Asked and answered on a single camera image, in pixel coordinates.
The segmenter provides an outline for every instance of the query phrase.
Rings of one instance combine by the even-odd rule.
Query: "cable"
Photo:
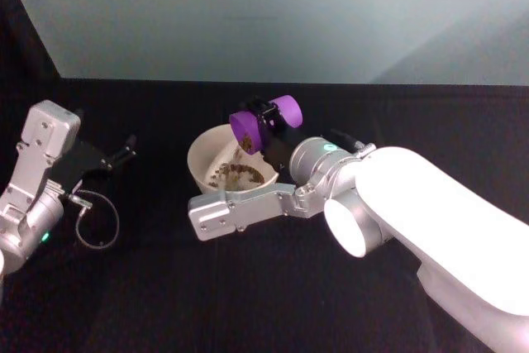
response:
[[[93,196],[96,196],[98,198],[102,198],[103,200],[105,200],[110,205],[110,207],[114,211],[114,215],[116,216],[116,233],[114,234],[114,237],[107,244],[101,244],[99,246],[95,246],[94,244],[88,243],[81,236],[81,232],[79,231],[79,226],[81,225],[81,219],[83,218],[84,214],[86,213],[86,208],[83,208],[79,212],[79,215],[77,216],[77,221],[75,222],[75,234],[77,235],[77,238],[79,239],[81,244],[83,244],[83,246],[88,247],[89,249],[92,249],[92,250],[105,250],[107,248],[110,248],[111,246],[114,245],[114,243],[117,240],[117,237],[119,236],[119,214],[117,213],[116,207],[114,206],[114,204],[112,204],[112,202],[110,201],[109,198],[107,198],[106,196],[104,196],[104,195],[102,195],[102,194],[100,194],[98,192],[94,192],[92,190],[87,190],[87,189],[78,189],[76,191],[76,193],[92,194]]]

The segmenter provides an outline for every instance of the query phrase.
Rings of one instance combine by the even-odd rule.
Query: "white backdrop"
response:
[[[22,0],[62,76],[529,84],[529,0]]]

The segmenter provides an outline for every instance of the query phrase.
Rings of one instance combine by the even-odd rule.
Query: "black table surface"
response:
[[[81,107],[79,137],[107,152],[136,133],[138,156],[105,190],[122,219],[116,246],[85,250],[68,210],[26,266],[6,277],[1,351],[488,351],[425,295],[417,259],[397,241],[358,260],[321,216],[197,240],[187,219],[199,193],[189,146],[249,96],[286,93],[302,107],[305,132],[338,128],[415,150],[529,219],[525,88],[4,82],[2,186],[27,110],[43,99]]]

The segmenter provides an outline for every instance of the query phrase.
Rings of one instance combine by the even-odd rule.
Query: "black tablecloth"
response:
[[[417,259],[397,241],[357,260],[322,217],[197,240],[187,219],[187,202],[198,194],[188,147],[226,122],[240,100],[285,93],[299,101],[307,133],[339,128],[410,148],[529,219],[524,88],[1,83],[2,186],[27,110],[46,98],[82,107],[79,137],[107,152],[135,132],[139,154],[105,189],[122,218],[117,246],[84,250],[67,211],[6,278],[2,351],[487,351],[425,295]]]

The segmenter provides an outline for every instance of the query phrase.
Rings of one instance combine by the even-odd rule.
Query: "green led light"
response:
[[[323,149],[326,150],[327,152],[332,152],[332,151],[338,149],[338,146],[336,146],[334,144],[325,144],[323,146]]]

